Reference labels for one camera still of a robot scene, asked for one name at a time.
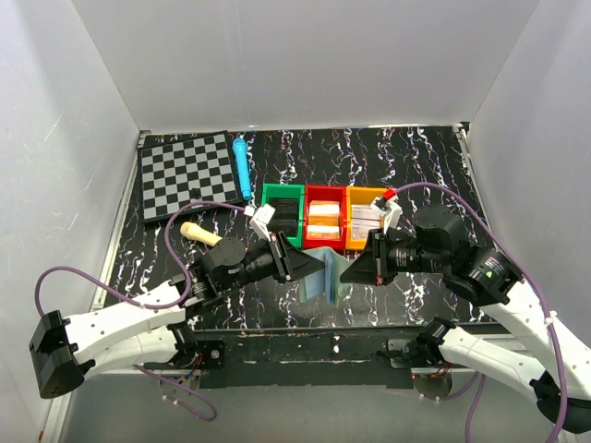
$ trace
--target white panel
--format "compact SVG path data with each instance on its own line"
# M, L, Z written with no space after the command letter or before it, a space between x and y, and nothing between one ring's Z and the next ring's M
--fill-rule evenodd
M31 442L49 406L28 352L37 276L99 274L138 129L71 2L2 2L0 24L0 440ZM93 289L51 276L43 306L83 312Z
M538 0L74 0L150 130L472 120Z
M470 135L492 227L591 345L591 3L543 0Z

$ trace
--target black marble table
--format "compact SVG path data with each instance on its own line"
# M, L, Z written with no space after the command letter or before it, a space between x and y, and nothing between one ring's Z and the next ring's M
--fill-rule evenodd
M190 136L147 136L144 143L165 144ZM245 140L258 204L263 183L397 187L424 181L449 187L481 213L457 129L451 126L248 132ZM464 218L471 239L480 244L488 242L463 208L439 191L413 190L401 195L401 225L409 229L413 211L429 203L455 208ZM143 293L179 272L164 246L165 223L144 226L140 219L137 178L110 280L123 293ZM180 235L180 224L187 219L219 235L237 236L246 245L257 240L247 219L235 211L193 214L179 220L171 235L173 247L185 262L206 251L206 246ZM113 303L116 299L109 296L106 305ZM224 305L195 318L193 326L259 329L416 325L434 316L488 321L477 308L444 288L438 276L400 274L387 287L354 285L338 308L323 300L300 303L297 282L279 285L266 279L233 293Z

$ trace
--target yellow wooden handle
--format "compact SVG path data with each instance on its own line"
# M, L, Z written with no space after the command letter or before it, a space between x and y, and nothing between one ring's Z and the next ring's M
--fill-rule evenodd
M205 245L215 246L222 237L215 233L210 233L196 223L189 221L183 223L181 226L181 234L189 240L197 240L198 242L204 243Z

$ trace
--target checkered board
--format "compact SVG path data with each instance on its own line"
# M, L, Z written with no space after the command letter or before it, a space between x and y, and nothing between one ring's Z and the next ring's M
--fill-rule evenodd
M143 221L169 218L192 200L240 203L240 185L233 168L234 153L225 134L213 134L139 150ZM206 210L199 206L188 212Z

